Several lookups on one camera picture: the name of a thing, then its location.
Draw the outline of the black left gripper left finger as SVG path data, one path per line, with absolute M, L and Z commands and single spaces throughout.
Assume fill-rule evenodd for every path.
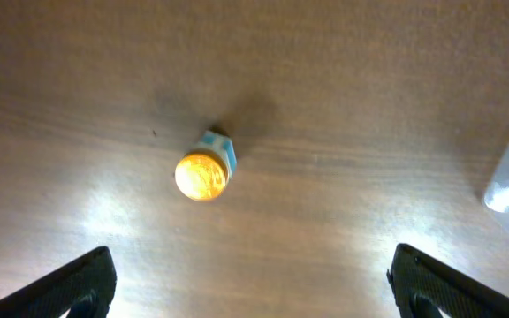
M 106 246 L 0 299 L 0 317 L 94 317 L 110 311 L 117 274 Z

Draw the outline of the small jar gold lid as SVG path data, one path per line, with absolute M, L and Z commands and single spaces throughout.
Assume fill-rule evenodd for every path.
M 237 169 L 232 139 L 207 130 L 180 159 L 174 171 L 178 189 L 194 201 L 212 201 L 229 185 Z

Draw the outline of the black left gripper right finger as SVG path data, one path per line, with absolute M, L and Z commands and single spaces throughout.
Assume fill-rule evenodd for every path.
M 509 317 L 509 297 L 408 244 L 386 276 L 402 317 Z

